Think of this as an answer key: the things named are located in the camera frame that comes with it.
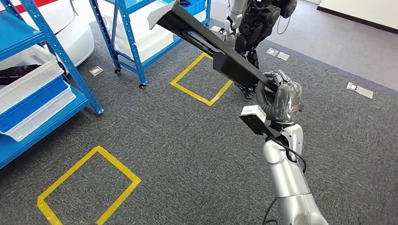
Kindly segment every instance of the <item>blue shelf frame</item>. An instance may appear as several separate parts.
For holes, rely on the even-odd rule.
[[[145,79],[145,74],[144,71],[147,69],[152,63],[154,63],[158,58],[166,54],[168,51],[170,51],[172,48],[174,48],[176,45],[178,45],[182,39],[179,37],[174,38],[174,42],[169,44],[167,47],[163,48],[159,52],[157,52],[155,55],[152,57],[148,58],[144,62],[141,62],[141,59],[138,54],[133,30],[131,28],[130,24],[130,17],[129,15],[131,13],[134,13],[135,11],[139,10],[140,8],[156,1],[156,0],[105,0],[115,6],[114,8],[114,20],[112,24],[112,34],[110,35],[105,23],[102,19],[102,15],[98,6],[97,0],[89,0],[91,8],[94,12],[95,18],[97,20],[97,23],[99,25],[99,29],[101,30],[102,36],[105,40],[105,43],[108,47],[109,54],[112,58],[112,61],[114,62],[115,65],[115,73],[119,74],[121,72],[122,66],[133,71],[136,73],[139,77],[140,81],[140,87],[145,87],[147,84],[147,81]],[[206,6],[206,19],[203,21],[203,23],[209,27],[210,24],[210,8],[211,8],[211,0],[206,0],[207,1],[207,6]],[[117,23],[117,16],[118,14],[121,14],[121,18],[123,21],[124,25],[124,30],[126,31],[127,39],[130,45],[131,52],[133,54],[133,59],[131,59],[128,55],[119,52],[115,49],[115,34],[116,34],[116,23]],[[132,67],[131,65],[120,61],[119,57],[123,57],[127,59],[128,61],[132,62],[135,65],[135,68]]]
[[[33,0],[21,0],[21,4],[39,27],[39,30],[27,25],[9,0],[0,0],[0,2],[6,9],[0,12],[0,61],[46,41],[50,52],[59,56],[80,89],[71,86],[76,98],[22,141],[16,142],[9,136],[0,135],[1,169],[87,105],[90,104],[98,114],[102,114],[104,110],[51,31]]]

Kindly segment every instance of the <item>black object in bin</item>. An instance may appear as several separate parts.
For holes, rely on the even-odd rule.
[[[38,67],[40,67],[40,65],[35,64],[0,70],[0,85],[9,85]]]
[[[187,1],[187,0],[181,0],[180,1],[180,5],[182,5],[182,6],[189,6],[191,3],[189,2],[189,1]]]

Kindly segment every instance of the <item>blue shelf post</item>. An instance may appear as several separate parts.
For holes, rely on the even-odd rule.
[[[115,36],[114,32],[116,32],[116,29],[114,30],[114,32],[112,32],[112,38],[110,38],[108,30],[107,30],[107,28],[105,26],[104,20],[102,19],[102,16],[101,16],[100,11],[98,9],[97,0],[90,0],[89,2],[90,2],[90,5],[91,5],[91,8],[93,10],[95,19],[97,20],[99,29],[101,30],[101,34],[102,34],[102,36],[103,36],[103,38],[105,40],[105,44],[107,45],[109,53],[110,53],[110,55],[112,57],[113,63],[115,64],[115,73],[117,71],[120,72],[120,69],[122,67],[119,64],[119,57],[115,53],[115,47],[114,47],[114,43],[115,43],[115,41],[114,41],[114,36]],[[117,18],[117,11],[115,11],[114,16],[115,16],[115,18]]]
[[[0,0],[4,8],[7,12],[11,13],[12,15],[18,17],[20,20],[24,21],[22,16],[19,14],[18,10],[15,8],[13,4],[11,4],[8,0]]]
[[[39,12],[36,5],[33,3],[33,0],[22,0],[21,1],[23,6],[25,7],[26,11],[29,13],[35,24],[39,27],[40,30],[44,31],[46,34],[46,41],[47,47],[50,52],[57,52],[58,56],[65,64],[65,67],[68,68],[70,75],[75,80],[76,84],[78,85],[79,89],[84,93],[84,95],[89,99],[91,106],[94,110],[101,114],[104,112],[104,109],[100,106],[98,101],[95,99],[94,95],[92,94],[91,90],[88,88],[87,84],[82,79],[79,71],[76,69],[75,65],[73,65],[72,61],[70,60],[69,56],[66,54],[65,50],[62,48],[60,42],[58,41],[55,34],[51,31],[50,27],[48,26],[47,22],[43,18],[42,14]]]
[[[105,43],[107,44],[109,54],[111,55],[111,58],[114,62],[115,65],[115,73],[119,74],[121,72],[121,66],[133,71],[136,73],[139,77],[139,80],[141,82],[140,88],[144,88],[146,86],[146,79],[145,79],[145,69],[150,66],[153,62],[155,62],[158,58],[166,54],[170,49],[175,47],[177,44],[179,44],[182,40],[181,38],[177,37],[175,38],[174,42],[171,43],[169,46],[165,47],[149,59],[145,60],[144,62],[141,61],[139,54],[138,54],[138,49],[137,49],[137,44],[135,42],[134,38],[134,33],[131,28],[130,24],[130,17],[129,15],[140,8],[156,1],[156,0],[105,0],[115,6],[114,8],[114,17],[113,17],[113,24],[112,24],[112,36],[110,37],[109,32],[105,26],[105,23],[103,21],[100,8],[98,6],[97,0],[89,0],[90,5],[92,7],[92,10],[94,12],[95,18],[97,20],[97,23],[99,25],[99,29],[101,30],[102,36],[105,40]],[[204,24],[209,27],[210,23],[210,7],[211,7],[211,0],[205,0],[207,3],[206,6],[206,19],[204,20]],[[132,52],[133,58],[131,59],[128,55],[119,52],[115,49],[115,32],[116,32],[116,24],[117,24],[117,15],[120,13],[124,30],[126,31],[127,35],[127,40],[129,42],[130,50]],[[132,62],[135,65],[135,68],[130,66],[129,64],[122,62],[119,60],[118,56],[122,56],[128,61]]]

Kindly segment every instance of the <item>white plastic bin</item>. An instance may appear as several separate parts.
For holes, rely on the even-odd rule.
[[[101,9],[106,8],[106,10],[101,10],[105,26],[109,33],[112,33],[113,5],[104,1],[101,4],[104,5],[103,7],[100,6]],[[149,30],[149,22],[147,20],[149,13],[165,5],[165,2],[158,0],[129,15],[141,62],[146,61],[174,42],[173,33],[159,25],[155,25],[152,30]],[[201,22],[204,21],[206,19],[206,10],[197,13],[195,18]],[[133,59],[120,14],[116,23],[115,49]]]
[[[31,64],[41,66],[0,89],[0,114],[64,72],[58,66],[56,57],[37,45],[0,61],[0,70]]]
[[[73,94],[70,85],[67,84],[68,88],[57,95],[55,98],[47,102],[44,106],[36,110],[30,116],[25,118],[22,122],[18,123],[15,127],[9,131],[3,133],[12,137],[17,142],[26,138],[30,133],[44,124],[57,112],[63,109],[67,104],[72,102],[76,95]]]

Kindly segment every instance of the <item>red stripe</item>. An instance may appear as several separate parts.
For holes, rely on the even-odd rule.
[[[47,5],[48,3],[51,3],[51,2],[55,2],[55,1],[57,1],[57,0],[34,0],[33,2],[35,3],[35,5],[37,7],[40,7],[43,5]],[[17,9],[17,11],[19,13],[26,12],[25,8],[22,5],[15,6],[15,8]]]

